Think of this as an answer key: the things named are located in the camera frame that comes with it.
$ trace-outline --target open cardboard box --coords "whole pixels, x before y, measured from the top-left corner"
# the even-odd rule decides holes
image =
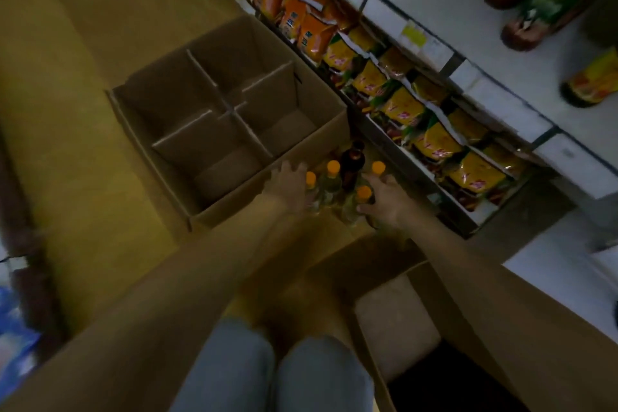
[[[282,160],[313,166],[349,138],[336,93],[247,15],[131,75],[109,99],[190,230],[247,205]]]

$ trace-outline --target person's left hand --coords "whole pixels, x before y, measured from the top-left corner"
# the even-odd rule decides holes
[[[305,163],[301,163],[296,171],[292,171],[290,162],[284,161],[281,170],[273,170],[262,194],[279,197],[289,212],[302,212],[305,209],[306,173]]]

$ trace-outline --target orange bottle cap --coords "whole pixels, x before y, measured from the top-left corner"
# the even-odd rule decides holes
[[[313,189],[315,187],[315,180],[315,173],[307,171],[307,174],[305,176],[305,184],[309,189]]]
[[[356,197],[360,201],[367,202],[371,197],[371,188],[369,186],[360,186],[356,190]]]
[[[331,160],[330,162],[328,162],[328,165],[326,165],[326,169],[328,170],[328,174],[334,176],[335,174],[339,173],[341,165],[339,165],[339,162],[337,160]]]
[[[373,162],[371,164],[371,171],[376,176],[380,176],[386,171],[386,165],[384,165],[384,162]]]

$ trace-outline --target yellow floor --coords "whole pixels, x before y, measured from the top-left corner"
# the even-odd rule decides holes
[[[77,331],[182,238],[104,90],[239,9],[232,0],[0,7],[0,127]]]

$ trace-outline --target jeans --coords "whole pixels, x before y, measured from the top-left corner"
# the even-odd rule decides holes
[[[372,406],[371,377],[335,338],[306,338],[277,368],[266,338],[238,319],[224,319],[170,412],[371,412]]]

